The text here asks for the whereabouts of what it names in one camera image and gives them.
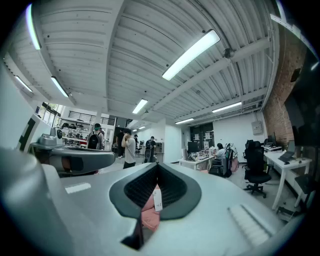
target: large black screen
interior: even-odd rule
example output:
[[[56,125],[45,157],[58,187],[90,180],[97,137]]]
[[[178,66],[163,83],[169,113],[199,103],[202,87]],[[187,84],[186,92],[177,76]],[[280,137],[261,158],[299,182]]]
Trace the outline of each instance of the large black screen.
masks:
[[[307,52],[301,74],[285,101],[296,146],[320,146],[320,64]]]

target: black shorts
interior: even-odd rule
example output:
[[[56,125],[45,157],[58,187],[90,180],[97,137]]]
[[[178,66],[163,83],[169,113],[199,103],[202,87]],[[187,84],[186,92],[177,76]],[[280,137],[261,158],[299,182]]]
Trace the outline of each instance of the black shorts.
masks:
[[[123,169],[127,169],[127,168],[133,167],[135,165],[136,165],[136,162],[133,162],[133,163],[124,162]]]

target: fluorescent light fixture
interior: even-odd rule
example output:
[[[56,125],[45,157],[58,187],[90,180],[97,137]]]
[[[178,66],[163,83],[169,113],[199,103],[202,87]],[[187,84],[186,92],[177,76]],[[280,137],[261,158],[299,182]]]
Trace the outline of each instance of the fluorescent light fixture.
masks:
[[[34,21],[32,19],[32,3],[28,5],[28,7],[25,10],[25,18],[26,18],[26,25],[28,27],[29,35],[31,37],[33,46],[36,50],[40,50],[41,44],[39,43],[35,26],[34,26]]]
[[[235,103],[235,104],[232,104],[232,105],[229,105],[229,106],[225,106],[225,107],[222,107],[222,108],[218,108],[218,109],[215,109],[215,110],[212,110],[213,113],[216,113],[216,112],[219,112],[219,111],[222,111],[222,110],[227,110],[227,109],[230,109],[230,108],[233,108],[233,107],[236,107],[236,106],[239,106],[241,105],[242,102],[238,102],[238,103]]]
[[[145,99],[140,100],[139,104],[135,107],[132,113],[137,114],[144,107],[144,105],[147,104],[147,102],[148,101]]]
[[[179,124],[182,124],[182,123],[190,122],[192,120],[194,120],[194,119],[193,118],[189,118],[189,119],[186,119],[186,120],[182,120],[182,121],[176,122],[175,124],[179,125]]]
[[[15,78],[16,78],[30,93],[32,93],[32,90],[24,83],[24,81],[22,81],[22,80],[20,79],[19,76],[15,75]]]
[[[197,56],[203,53],[206,49],[220,41],[220,37],[216,31],[210,29],[204,34],[194,45],[192,45],[184,54],[182,54],[168,69],[163,73],[162,77],[171,80],[177,73],[180,72]]]
[[[54,82],[55,86],[58,87],[59,91],[63,94],[63,96],[69,97],[66,91],[61,87],[60,83],[58,82],[55,76],[51,76],[51,80]]]
[[[311,71],[314,70],[319,64],[319,61],[311,67]]]

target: laptop screen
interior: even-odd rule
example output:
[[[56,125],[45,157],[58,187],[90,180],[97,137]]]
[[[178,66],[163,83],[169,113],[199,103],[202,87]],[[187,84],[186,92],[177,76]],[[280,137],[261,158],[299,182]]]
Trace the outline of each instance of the laptop screen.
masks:
[[[295,141],[294,140],[290,140],[289,141],[289,145],[288,145],[288,152],[292,152],[294,153],[296,151],[296,145],[295,145]]]

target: white pillar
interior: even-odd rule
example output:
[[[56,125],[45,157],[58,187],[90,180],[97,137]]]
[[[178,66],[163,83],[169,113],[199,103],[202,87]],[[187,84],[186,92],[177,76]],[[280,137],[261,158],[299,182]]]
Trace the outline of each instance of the white pillar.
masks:
[[[95,124],[100,124],[100,118],[101,118],[101,113],[102,113],[102,109],[98,109],[96,111],[96,116],[95,116]]]

